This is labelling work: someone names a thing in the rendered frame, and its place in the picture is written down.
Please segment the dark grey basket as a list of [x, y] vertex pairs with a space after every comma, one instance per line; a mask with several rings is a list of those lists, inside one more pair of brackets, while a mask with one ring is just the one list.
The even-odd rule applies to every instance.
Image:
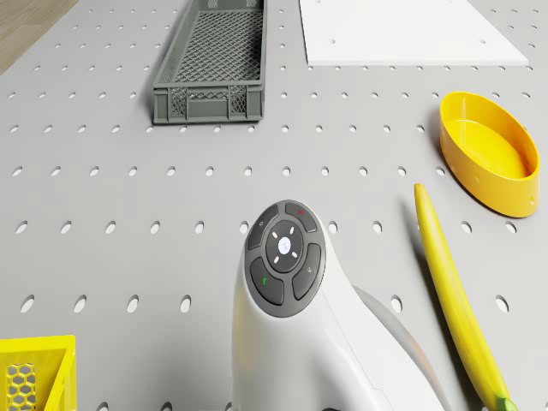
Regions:
[[153, 82], [156, 124], [264, 116], [267, 0], [189, 0]]

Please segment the banana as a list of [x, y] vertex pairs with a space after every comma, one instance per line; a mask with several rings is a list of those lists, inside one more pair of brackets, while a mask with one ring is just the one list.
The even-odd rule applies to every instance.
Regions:
[[465, 371], [489, 411], [518, 411], [474, 315], [425, 187], [414, 185], [420, 238], [446, 323]]

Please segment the white board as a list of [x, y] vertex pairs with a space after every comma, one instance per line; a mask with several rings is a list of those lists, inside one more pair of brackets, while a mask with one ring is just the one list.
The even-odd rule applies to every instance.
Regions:
[[526, 66], [468, 0], [300, 0], [313, 66]]

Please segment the yellow bowl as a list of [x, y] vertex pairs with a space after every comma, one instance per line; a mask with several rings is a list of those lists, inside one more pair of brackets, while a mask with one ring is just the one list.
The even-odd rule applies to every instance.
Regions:
[[527, 130], [500, 105], [471, 92], [445, 95], [439, 115], [441, 151], [461, 185], [500, 214], [534, 214], [540, 159]]

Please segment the yellow basket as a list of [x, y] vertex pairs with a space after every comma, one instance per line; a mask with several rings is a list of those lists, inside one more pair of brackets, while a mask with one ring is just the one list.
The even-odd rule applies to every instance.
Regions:
[[75, 337], [0, 340], [0, 411], [76, 411]]

